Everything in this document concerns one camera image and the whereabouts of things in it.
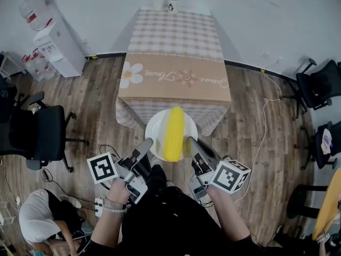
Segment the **person's right forearm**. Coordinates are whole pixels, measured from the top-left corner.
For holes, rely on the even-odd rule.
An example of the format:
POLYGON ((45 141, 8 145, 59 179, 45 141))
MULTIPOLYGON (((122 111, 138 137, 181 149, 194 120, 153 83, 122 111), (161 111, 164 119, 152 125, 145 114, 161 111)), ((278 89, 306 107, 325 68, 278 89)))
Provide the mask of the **person's right forearm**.
POLYGON ((238 213, 231 195, 212 185, 208 186, 207 194, 211 198, 221 228, 227 237, 233 242, 249 237, 250 230, 238 213))

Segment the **person's left forearm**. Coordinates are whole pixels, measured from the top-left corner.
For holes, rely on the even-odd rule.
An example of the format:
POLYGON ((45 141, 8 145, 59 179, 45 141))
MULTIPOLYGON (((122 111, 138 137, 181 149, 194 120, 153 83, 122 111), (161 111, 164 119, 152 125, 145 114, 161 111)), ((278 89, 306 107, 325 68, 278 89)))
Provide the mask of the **person's left forearm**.
POLYGON ((91 240, 97 244, 115 248, 118 245, 123 217, 123 212, 112 212, 104 209, 94 228, 91 240))

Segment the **person's black clothing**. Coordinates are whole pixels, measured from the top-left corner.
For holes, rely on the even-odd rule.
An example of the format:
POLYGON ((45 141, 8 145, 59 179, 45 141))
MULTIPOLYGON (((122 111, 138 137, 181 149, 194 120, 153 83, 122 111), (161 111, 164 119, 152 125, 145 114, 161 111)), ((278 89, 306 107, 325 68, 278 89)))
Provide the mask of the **person's black clothing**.
POLYGON ((106 198, 104 209, 124 213, 118 245, 110 248, 91 240, 84 256, 264 256, 251 235, 231 241, 218 218, 179 188, 168 186, 160 165, 152 167, 147 186, 136 205, 106 198))

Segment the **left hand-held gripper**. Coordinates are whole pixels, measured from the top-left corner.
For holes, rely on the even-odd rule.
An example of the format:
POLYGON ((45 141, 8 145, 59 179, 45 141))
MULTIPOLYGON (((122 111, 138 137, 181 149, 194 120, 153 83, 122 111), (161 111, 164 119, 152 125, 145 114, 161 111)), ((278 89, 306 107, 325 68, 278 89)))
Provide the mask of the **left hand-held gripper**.
POLYGON ((125 181, 125 187, 130 193, 133 203, 138 203, 145 195, 148 187, 145 178, 148 170, 139 164, 153 145, 151 138, 146 138, 133 153, 125 158, 114 157, 111 153, 101 154, 87 160, 94 183, 103 183, 113 179, 125 181))

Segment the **black office chair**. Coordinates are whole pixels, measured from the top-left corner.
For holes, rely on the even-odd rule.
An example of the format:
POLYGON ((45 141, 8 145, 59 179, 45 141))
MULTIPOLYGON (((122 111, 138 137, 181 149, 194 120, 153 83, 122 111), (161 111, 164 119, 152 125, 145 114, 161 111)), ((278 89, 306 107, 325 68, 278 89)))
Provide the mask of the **black office chair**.
POLYGON ((76 114, 65 115, 61 105, 48 106, 43 103, 45 92, 30 96, 28 104, 38 104, 33 113, 14 104, 14 100, 0 96, 0 157, 19 155, 26 159, 30 170, 40 170, 50 162, 63 161, 66 170, 70 167, 65 155, 66 142, 89 145, 84 139, 66 137, 66 128, 76 114))
POLYGON ((16 99, 18 93, 17 87, 7 82, 0 74, 0 124, 6 123, 13 110, 13 107, 21 108, 22 105, 30 98, 30 95, 25 96, 20 93, 16 99))
POLYGON ((299 147, 297 144, 294 145, 295 149, 304 149, 308 151, 307 159, 305 164, 301 166, 301 170, 305 170, 310 161, 316 162, 319 169, 322 169, 325 165, 331 165, 332 169, 335 169, 337 158, 333 161, 329 161, 329 158, 341 153, 341 121, 337 124, 333 124, 332 121, 329 121, 327 124, 319 126, 318 131, 315 132, 313 136, 309 135, 306 127, 301 126, 300 129, 304 131, 308 141, 308 146, 299 147), (322 143, 324 142, 323 136, 325 131, 329 131, 331 135, 329 153, 327 153, 326 150, 324 153, 321 148, 322 143))
POLYGON ((309 108, 318 110, 332 105, 332 98, 341 96, 341 61, 329 60, 320 70, 307 74, 306 72, 317 63, 312 58, 308 58, 305 69, 296 74, 296 81, 292 83, 286 80, 293 94, 282 95, 280 99, 296 100, 296 116, 299 117, 299 108, 303 108, 306 113, 309 108))

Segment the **white round plate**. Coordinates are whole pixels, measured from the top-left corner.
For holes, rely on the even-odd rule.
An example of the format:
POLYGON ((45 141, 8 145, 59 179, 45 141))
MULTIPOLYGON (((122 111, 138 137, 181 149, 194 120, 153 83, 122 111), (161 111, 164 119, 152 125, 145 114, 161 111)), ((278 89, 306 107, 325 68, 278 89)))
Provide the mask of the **white round plate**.
MULTIPOLYGON (((157 158, 163 161, 166 161, 166 159, 164 159, 164 146, 167 121, 170 112, 170 109, 165 109, 156 113, 151 117, 145 129, 145 138, 151 138, 153 140, 153 145, 150 148, 150 151, 157 158)), ((186 140, 188 137, 193 137, 195 141, 197 141, 198 130, 193 119, 187 113, 184 113, 183 147, 180 160, 189 156, 189 152, 186 147, 186 140)))

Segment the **white crumpled cloth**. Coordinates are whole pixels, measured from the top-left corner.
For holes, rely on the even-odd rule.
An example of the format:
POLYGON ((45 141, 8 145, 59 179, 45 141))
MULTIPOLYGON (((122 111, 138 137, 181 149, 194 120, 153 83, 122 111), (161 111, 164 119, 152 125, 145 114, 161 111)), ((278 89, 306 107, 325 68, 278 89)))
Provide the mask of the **white crumpled cloth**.
POLYGON ((328 129, 323 130, 321 150, 324 155, 330 154, 332 149, 332 136, 328 129))

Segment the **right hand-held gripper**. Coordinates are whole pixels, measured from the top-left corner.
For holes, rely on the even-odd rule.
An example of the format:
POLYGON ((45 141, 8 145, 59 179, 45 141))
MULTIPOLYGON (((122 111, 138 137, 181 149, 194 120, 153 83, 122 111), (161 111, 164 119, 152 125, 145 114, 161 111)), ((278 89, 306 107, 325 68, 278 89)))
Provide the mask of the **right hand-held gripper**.
POLYGON ((237 160, 207 154, 205 144, 200 139, 188 137, 186 147, 194 169, 189 188, 196 200, 206 196, 208 186, 233 194, 241 189, 251 173, 251 169, 237 160))

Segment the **white power strip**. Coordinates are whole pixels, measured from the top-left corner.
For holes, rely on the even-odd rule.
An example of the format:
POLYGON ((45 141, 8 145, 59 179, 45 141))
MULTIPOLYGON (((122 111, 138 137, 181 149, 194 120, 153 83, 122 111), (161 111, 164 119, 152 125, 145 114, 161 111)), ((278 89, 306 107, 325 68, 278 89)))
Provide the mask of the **white power strip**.
POLYGON ((95 199, 95 216, 100 218, 103 212, 103 198, 102 197, 98 197, 95 199))

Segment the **large clear water bottle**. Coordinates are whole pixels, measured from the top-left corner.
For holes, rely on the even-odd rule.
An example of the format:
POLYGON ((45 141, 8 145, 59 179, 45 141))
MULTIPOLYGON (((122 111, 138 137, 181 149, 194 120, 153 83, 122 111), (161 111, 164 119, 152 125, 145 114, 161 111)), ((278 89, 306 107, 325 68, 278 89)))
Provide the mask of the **large clear water bottle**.
POLYGON ((33 31, 41 31, 62 17, 55 0, 24 0, 19 12, 33 31))

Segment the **yellow round table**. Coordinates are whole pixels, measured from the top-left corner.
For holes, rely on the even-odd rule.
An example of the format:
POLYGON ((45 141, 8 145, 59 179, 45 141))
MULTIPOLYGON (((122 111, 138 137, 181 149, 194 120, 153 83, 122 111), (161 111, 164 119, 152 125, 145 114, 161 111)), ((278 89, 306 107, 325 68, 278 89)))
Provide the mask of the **yellow round table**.
POLYGON ((293 219, 300 215, 315 219, 312 239, 316 241, 320 235, 327 233, 338 215, 339 195, 341 195, 341 168, 336 170, 328 186, 298 185, 290 195, 286 208, 287 218, 293 219), (319 209, 305 205, 307 193, 310 191, 326 193, 319 209))

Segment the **yellow corn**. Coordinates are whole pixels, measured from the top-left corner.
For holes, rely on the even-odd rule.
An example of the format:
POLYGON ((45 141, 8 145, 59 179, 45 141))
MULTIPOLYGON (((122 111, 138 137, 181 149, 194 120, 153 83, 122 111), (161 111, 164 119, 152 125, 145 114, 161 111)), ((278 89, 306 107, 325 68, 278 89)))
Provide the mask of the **yellow corn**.
POLYGON ((170 111, 164 144, 164 159, 178 162, 182 156, 184 135, 184 111, 181 107, 173 107, 170 111))

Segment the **person's left hand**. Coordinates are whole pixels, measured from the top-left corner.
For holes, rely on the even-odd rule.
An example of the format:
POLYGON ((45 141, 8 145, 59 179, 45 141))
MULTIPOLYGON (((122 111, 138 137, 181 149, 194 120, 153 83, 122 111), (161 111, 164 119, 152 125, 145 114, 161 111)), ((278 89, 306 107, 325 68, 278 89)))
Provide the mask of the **person's left hand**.
POLYGON ((112 181, 110 190, 106 198, 112 202, 126 205, 130 196, 130 192, 126 188, 126 182, 121 178, 115 178, 112 181))

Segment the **white water dispenser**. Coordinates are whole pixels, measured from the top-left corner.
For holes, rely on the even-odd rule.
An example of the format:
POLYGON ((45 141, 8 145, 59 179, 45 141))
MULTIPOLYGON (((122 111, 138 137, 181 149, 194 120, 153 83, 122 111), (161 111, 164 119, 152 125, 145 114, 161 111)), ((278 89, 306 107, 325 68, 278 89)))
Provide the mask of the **white water dispenser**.
POLYGON ((51 21, 33 42, 63 77, 82 75, 86 59, 62 20, 51 21))

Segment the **clear water jug red cap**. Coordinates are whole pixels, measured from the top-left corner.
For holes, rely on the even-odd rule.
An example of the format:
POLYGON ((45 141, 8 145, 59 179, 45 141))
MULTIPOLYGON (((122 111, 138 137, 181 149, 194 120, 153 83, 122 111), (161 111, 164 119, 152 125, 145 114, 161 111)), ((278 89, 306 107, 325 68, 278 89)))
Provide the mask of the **clear water jug red cap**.
POLYGON ((49 80, 58 74, 59 72, 51 64, 46 65, 45 68, 38 67, 36 81, 40 82, 43 79, 49 80))
POLYGON ((38 74, 38 70, 36 68, 36 59, 37 54, 34 53, 33 55, 24 55, 22 58, 22 62, 25 64, 26 71, 30 74, 38 74))
POLYGON ((49 70, 49 61, 46 60, 45 56, 39 52, 38 48, 33 50, 33 57, 31 59, 37 70, 49 70))

